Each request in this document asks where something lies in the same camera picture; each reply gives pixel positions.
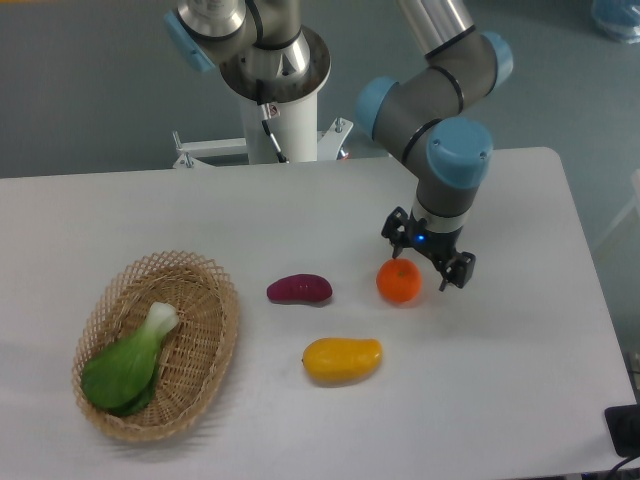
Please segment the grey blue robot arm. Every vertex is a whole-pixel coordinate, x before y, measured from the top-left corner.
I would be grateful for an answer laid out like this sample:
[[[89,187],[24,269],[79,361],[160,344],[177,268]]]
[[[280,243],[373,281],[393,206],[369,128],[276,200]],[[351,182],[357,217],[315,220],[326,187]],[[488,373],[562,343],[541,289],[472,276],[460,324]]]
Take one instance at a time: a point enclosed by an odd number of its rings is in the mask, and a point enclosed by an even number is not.
[[[426,60],[409,81],[369,82],[357,125],[418,181],[410,211],[394,210],[382,235],[395,254],[413,249],[463,287],[475,258],[456,244],[484,180],[493,141],[466,107],[511,74],[509,45],[480,33],[461,1],[402,1],[399,9]],[[296,1],[182,1],[164,18],[169,37],[198,71],[218,69],[237,95],[253,164],[317,161],[317,95],[331,70],[325,41],[302,23]]]

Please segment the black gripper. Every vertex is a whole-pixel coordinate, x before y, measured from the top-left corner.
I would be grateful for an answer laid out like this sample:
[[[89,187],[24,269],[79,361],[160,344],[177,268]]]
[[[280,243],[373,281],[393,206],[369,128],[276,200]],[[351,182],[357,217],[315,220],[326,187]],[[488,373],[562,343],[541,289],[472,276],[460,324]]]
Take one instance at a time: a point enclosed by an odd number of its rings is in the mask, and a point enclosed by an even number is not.
[[[429,259],[441,274],[439,290],[444,291],[450,285],[464,288],[475,269],[476,256],[456,249],[461,231],[462,228],[446,233],[428,230],[424,219],[417,220],[402,207],[396,207],[387,216],[381,236],[389,241],[392,258],[398,258],[410,247]]]

